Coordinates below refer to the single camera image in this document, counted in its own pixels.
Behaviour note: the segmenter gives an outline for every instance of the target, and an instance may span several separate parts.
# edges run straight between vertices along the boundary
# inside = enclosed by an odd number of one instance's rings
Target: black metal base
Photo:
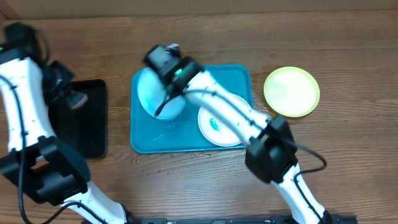
[[[103,80],[71,82],[72,88],[87,94],[87,102],[71,110],[65,99],[49,107],[49,118],[57,137],[86,159],[102,159],[108,153],[108,99]]]
[[[342,217],[331,215],[332,224],[358,224],[356,216]],[[270,218],[214,218],[192,220],[167,220],[165,218],[146,218],[139,220],[141,224],[297,224],[291,216],[281,215]]]

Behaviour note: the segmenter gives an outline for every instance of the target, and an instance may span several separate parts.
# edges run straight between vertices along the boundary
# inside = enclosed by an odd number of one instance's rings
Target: white plate
[[[238,95],[231,94],[239,101],[250,107],[249,103]],[[202,135],[211,143],[222,146],[231,147],[241,144],[242,141],[233,133],[224,123],[213,116],[208,110],[201,107],[198,113],[198,125]]]

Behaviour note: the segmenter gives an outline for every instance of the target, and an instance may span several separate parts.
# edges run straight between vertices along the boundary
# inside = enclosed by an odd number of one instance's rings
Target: light green plate
[[[264,96],[273,110],[297,118],[315,109],[320,90],[317,81],[305,70],[283,67],[267,77]]]

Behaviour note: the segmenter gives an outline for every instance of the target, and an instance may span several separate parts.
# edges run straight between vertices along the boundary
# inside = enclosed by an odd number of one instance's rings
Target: blue stain on plate
[[[220,131],[220,129],[218,128],[216,119],[210,118],[210,126],[211,126],[215,131]]]
[[[250,73],[242,65],[205,66],[219,84],[246,100],[253,108]],[[242,144],[232,147],[216,146],[207,141],[198,127],[199,106],[186,103],[173,121],[159,121],[142,107],[137,95],[137,83],[142,70],[131,81],[131,147],[143,154],[165,152],[194,152],[225,149],[244,149]]]

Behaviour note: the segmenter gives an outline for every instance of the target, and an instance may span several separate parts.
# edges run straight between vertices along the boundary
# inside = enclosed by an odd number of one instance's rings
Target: wooden surface
[[[398,11],[301,12],[228,16],[119,17],[26,21],[45,32],[52,58],[76,80],[101,78],[109,90],[109,153],[89,161],[94,182],[137,217],[266,217],[289,208],[244,165],[244,151],[139,155],[129,144],[130,81],[155,44],[178,42],[202,64],[240,63],[251,72],[256,108],[277,67],[296,66],[318,81],[321,99],[291,121],[295,139],[328,161],[305,176],[331,213],[360,223],[398,222]],[[0,143],[7,128],[0,111]],[[303,168],[318,161],[299,152]],[[0,222],[21,223],[17,189],[0,177]],[[58,208],[28,198],[43,222]],[[79,223],[71,211],[56,223]]]
[[[396,0],[0,0],[9,19],[393,10]]]

